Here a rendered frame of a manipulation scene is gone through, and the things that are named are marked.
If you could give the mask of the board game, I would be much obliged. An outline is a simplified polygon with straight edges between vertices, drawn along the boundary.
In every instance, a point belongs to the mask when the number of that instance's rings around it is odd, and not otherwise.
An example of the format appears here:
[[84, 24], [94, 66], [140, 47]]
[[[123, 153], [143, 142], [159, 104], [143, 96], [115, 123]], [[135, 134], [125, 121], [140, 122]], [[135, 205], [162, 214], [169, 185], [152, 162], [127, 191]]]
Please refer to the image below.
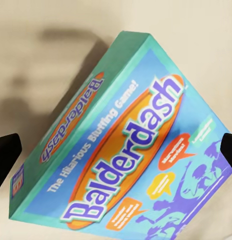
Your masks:
[[10, 179], [8, 218], [175, 240], [232, 174], [225, 133], [153, 35], [122, 30]]

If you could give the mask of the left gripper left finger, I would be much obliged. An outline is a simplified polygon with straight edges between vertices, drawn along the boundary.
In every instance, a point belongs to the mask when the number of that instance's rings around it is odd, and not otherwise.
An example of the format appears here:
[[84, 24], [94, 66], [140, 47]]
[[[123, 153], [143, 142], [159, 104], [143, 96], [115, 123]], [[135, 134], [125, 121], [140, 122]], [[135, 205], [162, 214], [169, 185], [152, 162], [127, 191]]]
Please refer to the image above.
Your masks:
[[0, 137], [0, 187], [22, 153], [22, 144], [17, 133]]

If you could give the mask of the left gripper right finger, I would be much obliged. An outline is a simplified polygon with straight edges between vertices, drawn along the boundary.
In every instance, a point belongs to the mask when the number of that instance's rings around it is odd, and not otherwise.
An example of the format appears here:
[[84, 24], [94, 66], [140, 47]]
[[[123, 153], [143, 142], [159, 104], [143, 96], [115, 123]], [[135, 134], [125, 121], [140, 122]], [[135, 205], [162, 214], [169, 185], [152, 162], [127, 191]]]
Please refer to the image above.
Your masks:
[[224, 155], [225, 159], [228, 161], [228, 163], [232, 167], [232, 134], [231, 133], [225, 133], [223, 135], [221, 145], [220, 145], [220, 151]]

